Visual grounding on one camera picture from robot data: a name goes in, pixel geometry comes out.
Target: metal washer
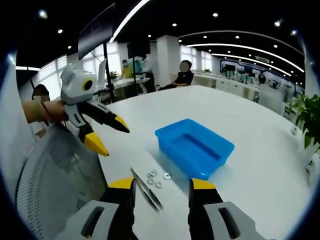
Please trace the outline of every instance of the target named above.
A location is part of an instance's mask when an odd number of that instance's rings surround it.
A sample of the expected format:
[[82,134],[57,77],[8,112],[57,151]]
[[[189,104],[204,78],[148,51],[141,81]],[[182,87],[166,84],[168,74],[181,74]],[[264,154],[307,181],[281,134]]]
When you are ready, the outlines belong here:
[[155,177],[155,176],[157,176],[158,173],[157,173],[157,171],[151,171],[149,174],[150,174],[150,176]]
[[149,178],[147,181],[146,181],[147,184],[149,185],[153,185],[155,183],[155,181],[151,178]]
[[155,184],[155,187],[156,187],[157,189],[162,188],[162,183],[161,183],[161,182],[157,182],[157,183]]
[[171,175],[166,172],[166,173],[163,175],[163,178],[164,178],[165,180],[169,180],[169,179],[171,179]]

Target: dark shirt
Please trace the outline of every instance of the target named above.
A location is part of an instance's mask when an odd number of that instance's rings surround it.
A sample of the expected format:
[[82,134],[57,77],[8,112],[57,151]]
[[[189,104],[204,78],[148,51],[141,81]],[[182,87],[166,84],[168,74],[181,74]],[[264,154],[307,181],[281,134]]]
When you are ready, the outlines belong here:
[[187,84],[188,86],[191,84],[192,79],[194,78],[194,74],[192,73],[192,71],[186,71],[186,72],[182,72],[180,71],[178,73],[178,77],[176,78],[176,80],[174,81],[176,84]]
[[265,84],[265,82],[266,82],[266,77],[265,77],[265,75],[259,74],[258,78],[259,78],[259,83],[260,83],[260,84]]

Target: curved light strip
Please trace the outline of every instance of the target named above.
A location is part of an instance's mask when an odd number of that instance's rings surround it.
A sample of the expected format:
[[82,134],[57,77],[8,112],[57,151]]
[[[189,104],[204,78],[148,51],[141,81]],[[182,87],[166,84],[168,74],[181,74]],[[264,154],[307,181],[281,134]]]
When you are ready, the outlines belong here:
[[267,64],[263,61],[257,61],[257,60],[254,60],[254,59],[251,59],[251,58],[247,58],[247,57],[243,57],[243,56],[235,56],[235,55],[228,55],[228,54],[219,54],[219,53],[211,53],[212,56],[222,56],[222,57],[229,57],[229,58],[237,58],[237,59],[244,59],[244,60],[247,60],[247,61],[252,61],[252,62],[255,62],[255,63],[258,63],[258,64],[263,64],[263,65],[266,65],[268,67],[271,67],[273,69],[276,69],[284,74],[287,74],[288,76],[291,77],[291,74],[286,72],[286,71],[283,71],[282,69],[280,68],[277,68],[275,66],[272,66],[270,64]]
[[124,28],[124,26],[129,22],[129,20],[150,0],[142,0],[140,1],[130,12],[129,14],[124,18],[124,20],[120,23],[118,28],[115,30],[113,37],[110,39],[109,43],[113,43],[115,38],[118,36],[120,31]]
[[15,66],[15,70],[39,71],[40,68],[32,66]]
[[279,43],[282,43],[284,45],[287,45],[289,48],[292,48],[293,50],[297,51],[299,54],[301,55],[305,55],[303,52],[299,51],[298,49],[296,49],[295,47],[289,45],[288,43],[284,42],[284,41],[281,41],[279,39],[276,39],[272,36],[268,36],[268,35],[264,35],[264,34],[261,34],[261,33],[256,33],[256,32],[251,32],[251,31],[237,31],[237,30],[215,30],[215,31],[200,31],[200,32],[194,32],[194,33],[190,33],[190,34],[187,34],[187,35],[183,35],[183,36],[180,36],[179,38],[183,38],[183,37],[187,37],[187,36],[192,36],[192,35],[197,35],[197,34],[209,34],[209,33],[241,33],[241,34],[252,34],[252,35],[258,35],[258,36],[261,36],[261,37],[265,37],[265,38],[268,38],[268,39],[272,39],[272,40],[275,40],[275,41],[278,41]]
[[268,51],[265,51],[265,50],[261,50],[259,48],[255,48],[255,47],[250,47],[250,46],[242,46],[242,45],[236,45],[236,44],[226,44],[226,43],[204,43],[204,44],[192,44],[192,45],[187,45],[187,47],[199,47],[199,46],[226,46],[226,47],[237,47],[237,48],[243,48],[243,49],[250,49],[250,50],[255,50],[255,51],[258,51],[258,52],[261,52],[261,53],[265,53],[265,54],[269,54],[271,56],[274,56],[278,59],[281,59],[285,62],[287,62],[288,64],[294,66],[296,69],[300,70],[301,72],[305,72],[301,67],[295,65],[293,62],[281,57],[281,56],[278,56],[274,53],[271,53],[271,52],[268,52]]

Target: hand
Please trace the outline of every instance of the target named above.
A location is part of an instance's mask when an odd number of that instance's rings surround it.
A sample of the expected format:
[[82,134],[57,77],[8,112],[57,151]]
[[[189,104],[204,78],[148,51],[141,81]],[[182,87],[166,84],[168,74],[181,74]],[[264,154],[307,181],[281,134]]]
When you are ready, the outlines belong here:
[[46,109],[41,105],[40,115],[43,120],[62,122],[67,120],[67,115],[64,111],[64,103],[60,101],[46,101],[43,103]]

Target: blue plastic tray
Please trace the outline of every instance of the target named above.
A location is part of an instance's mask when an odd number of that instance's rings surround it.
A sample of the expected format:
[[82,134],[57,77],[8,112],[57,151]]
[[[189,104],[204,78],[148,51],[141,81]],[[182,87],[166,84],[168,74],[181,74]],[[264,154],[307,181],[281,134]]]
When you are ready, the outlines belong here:
[[155,131],[162,152],[188,178],[207,180],[235,146],[199,123],[184,119]]

